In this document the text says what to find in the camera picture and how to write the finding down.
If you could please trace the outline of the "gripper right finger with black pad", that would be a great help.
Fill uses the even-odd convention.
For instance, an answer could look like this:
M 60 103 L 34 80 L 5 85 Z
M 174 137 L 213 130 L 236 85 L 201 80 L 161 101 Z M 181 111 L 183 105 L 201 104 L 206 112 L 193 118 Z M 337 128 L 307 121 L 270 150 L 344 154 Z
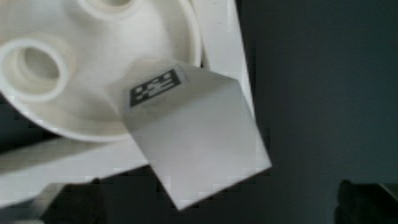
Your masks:
M 398 183 L 339 183 L 336 224 L 398 224 Z

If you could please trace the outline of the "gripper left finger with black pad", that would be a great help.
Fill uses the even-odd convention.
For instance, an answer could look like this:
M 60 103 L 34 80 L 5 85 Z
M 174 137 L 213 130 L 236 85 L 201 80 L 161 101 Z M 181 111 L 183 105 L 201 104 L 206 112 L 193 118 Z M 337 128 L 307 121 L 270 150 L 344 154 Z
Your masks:
M 34 200 L 34 214 L 44 224 L 108 224 L 99 180 L 53 183 Z

